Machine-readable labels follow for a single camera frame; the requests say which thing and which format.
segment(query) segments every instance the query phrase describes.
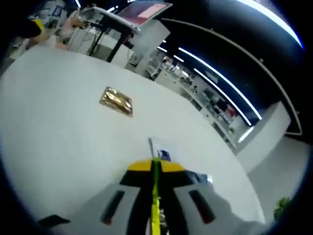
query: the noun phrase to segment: person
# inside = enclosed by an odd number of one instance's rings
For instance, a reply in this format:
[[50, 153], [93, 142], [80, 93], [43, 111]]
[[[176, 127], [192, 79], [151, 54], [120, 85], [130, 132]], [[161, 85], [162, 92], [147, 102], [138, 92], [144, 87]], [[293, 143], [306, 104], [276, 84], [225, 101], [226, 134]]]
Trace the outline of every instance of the person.
[[23, 43], [20, 47], [18, 55], [22, 55], [25, 51], [36, 45], [67, 50], [67, 46], [60, 43], [55, 35], [49, 35], [45, 32], [44, 25], [41, 20], [28, 19], [23, 25], [24, 29], [21, 30], [18, 35], [23, 38]]
[[77, 8], [75, 11], [73, 11], [70, 14], [68, 19], [66, 20], [60, 32], [60, 35], [63, 40], [69, 39], [72, 36], [74, 29], [76, 27], [83, 27], [85, 25], [85, 23], [79, 19], [80, 12], [81, 12], [81, 9]]

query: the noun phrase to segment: white counter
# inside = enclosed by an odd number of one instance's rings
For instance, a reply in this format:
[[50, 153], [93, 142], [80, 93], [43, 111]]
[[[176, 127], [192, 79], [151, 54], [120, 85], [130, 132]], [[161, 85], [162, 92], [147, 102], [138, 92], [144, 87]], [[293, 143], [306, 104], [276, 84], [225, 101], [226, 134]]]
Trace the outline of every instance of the white counter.
[[[133, 118], [99, 104], [107, 86], [132, 98]], [[86, 55], [38, 47], [12, 64], [0, 88], [2, 161], [35, 218], [75, 212], [130, 163], [149, 158], [148, 137], [157, 136], [177, 146], [184, 167], [211, 175], [236, 215], [264, 221], [226, 143], [190, 102], [157, 83]]]
[[199, 100], [199, 98], [191, 92], [191, 90], [187, 87], [185, 87], [178, 77], [173, 76], [170, 72], [162, 69], [160, 74], [155, 79], [155, 82], [165, 86], [166, 88], [172, 90], [173, 92], [184, 96], [184, 93], [187, 93], [190, 97], [188, 99], [189, 101], [196, 101], [201, 106], [200, 113], [203, 115], [203, 117], [209, 121], [209, 123], [216, 124], [217, 127], [221, 130], [221, 132], [224, 134], [225, 140], [229, 140], [229, 143], [231, 145], [231, 148], [234, 149], [237, 147], [236, 142], [233, 140], [233, 137], [229, 134], [229, 132], [225, 129], [225, 127], [221, 124], [221, 122], [213, 116], [213, 114], [207, 109], [207, 107]]

